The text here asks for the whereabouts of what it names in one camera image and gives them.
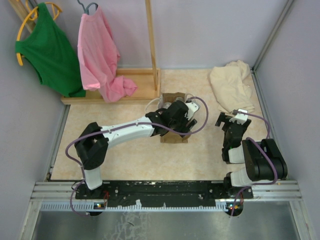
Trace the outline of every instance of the beige cloth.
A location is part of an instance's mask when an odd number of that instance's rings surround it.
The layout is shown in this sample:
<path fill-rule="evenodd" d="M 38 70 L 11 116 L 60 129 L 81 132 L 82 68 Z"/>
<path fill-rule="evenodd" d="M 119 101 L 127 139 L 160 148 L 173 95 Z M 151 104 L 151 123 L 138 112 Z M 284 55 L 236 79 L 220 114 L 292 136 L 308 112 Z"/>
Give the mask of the beige cloth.
<path fill-rule="evenodd" d="M 250 67 L 241 60 L 232 61 L 223 67 L 214 67 L 210 73 L 210 82 L 218 109 L 225 113 L 243 109 L 249 113 L 255 108 L 250 101 L 252 89 L 243 84 L 250 74 Z"/>

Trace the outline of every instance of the yellow hanger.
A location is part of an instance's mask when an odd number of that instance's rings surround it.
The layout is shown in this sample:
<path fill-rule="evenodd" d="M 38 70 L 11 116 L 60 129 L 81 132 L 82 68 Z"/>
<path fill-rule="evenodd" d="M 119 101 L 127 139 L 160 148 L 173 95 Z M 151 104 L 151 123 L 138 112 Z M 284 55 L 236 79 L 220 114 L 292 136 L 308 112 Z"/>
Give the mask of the yellow hanger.
<path fill-rule="evenodd" d="M 45 4 L 51 4 L 52 12 L 53 12 L 53 20 L 56 20 L 56 18 L 59 16 L 59 14 L 62 13 L 61 8 L 58 7 L 58 6 L 57 6 L 55 3 L 53 3 L 53 2 L 47 1 L 47 2 L 45 2 Z M 20 27 L 20 29 L 19 29 L 19 32 L 18 32 L 18 36 L 16 37 L 16 40 L 17 40 L 17 41 L 20 41 L 20 37 L 21 37 L 21 34 L 22 34 L 22 30 L 24 29 L 27 21 L 28 21 L 28 20 L 34 21 L 34 20 L 36 20 L 37 17 L 38 17 L 38 11 L 37 11 L 38 6 L 36 6 L 33 10 L 30 10 L 29 5 L 28 5 L 28 0 L 25 1 L 25 5 L 26 5 L 27 9 L 29 10 L 29 14 L 25 17 L 25 19 L 24 19 L 23 22 L 22 22 L 22 25 L 21 25 L 21 27 Z M 16 58 L 18 59 L 19 65 L 20 65 L 20 66 L 23 66 L 24 63 L 22 62 L 21 53 L 17 53 L 17 54 L 16 54 Z"/>

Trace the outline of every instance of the green shirt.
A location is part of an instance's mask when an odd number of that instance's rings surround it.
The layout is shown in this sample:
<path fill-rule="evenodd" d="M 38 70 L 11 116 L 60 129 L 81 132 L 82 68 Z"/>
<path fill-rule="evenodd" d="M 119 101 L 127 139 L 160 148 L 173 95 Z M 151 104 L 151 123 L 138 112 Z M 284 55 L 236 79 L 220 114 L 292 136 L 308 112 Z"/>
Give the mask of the green shirt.
<path fill-rule="evenodd" d="M 36 70 L 40 83 L 65 97 L 84 97 L 78 57 L 66 34 L 56 25 L 45 3 L 38 5 L 38 19 L 30 36 L 15 43 Z"/>

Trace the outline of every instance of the metal floor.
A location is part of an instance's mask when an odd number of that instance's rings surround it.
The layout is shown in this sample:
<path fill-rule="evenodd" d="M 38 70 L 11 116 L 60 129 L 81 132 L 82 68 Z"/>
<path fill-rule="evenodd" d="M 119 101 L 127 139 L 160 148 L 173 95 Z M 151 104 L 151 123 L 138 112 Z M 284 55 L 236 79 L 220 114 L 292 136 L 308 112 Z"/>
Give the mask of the metal floor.
<path fill-rule="evenodd" d="M 245 202 L 224 212 L 104 212 L 79 217 L 41 211 L 33 240 L 299 240 L 288 202 Z"/>

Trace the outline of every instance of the wooden rack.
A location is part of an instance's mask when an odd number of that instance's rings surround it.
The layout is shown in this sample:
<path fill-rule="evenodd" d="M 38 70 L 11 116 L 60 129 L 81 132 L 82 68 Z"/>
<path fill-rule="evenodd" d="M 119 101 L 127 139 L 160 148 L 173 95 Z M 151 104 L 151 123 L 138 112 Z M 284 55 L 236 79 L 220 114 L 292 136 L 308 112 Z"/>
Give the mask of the wooden rack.
<path fill-rule="evenodd" d="M 8 0 L 15 10 L 16 14 L 23 21 L 29 14 L 26 7 L 20 0 Z M 125 76 L 132 79 L 138 86 L 138 89 L 132 96 L 125 96 L 117 102 L 110 102 L 111 104 L 137 104 L 145 103 L 152 99 L 159 98 L 161 95 L 161 69 L 157 68 L 156 64 L 156 48 L 153 30 L 153 19 L 151 11 L 150 0 L 145 0 L 146 17 L 149 33 L 150 52 L 152 68 L 118 68 L 117 76 Z M 32 32 L 35 23 L 29 21 L 27 29 Z M 65 105 L 70 104 L 105 104 L 99 91 L 86 91 L 85 97 L 61 97 L 61 101 Z"/>

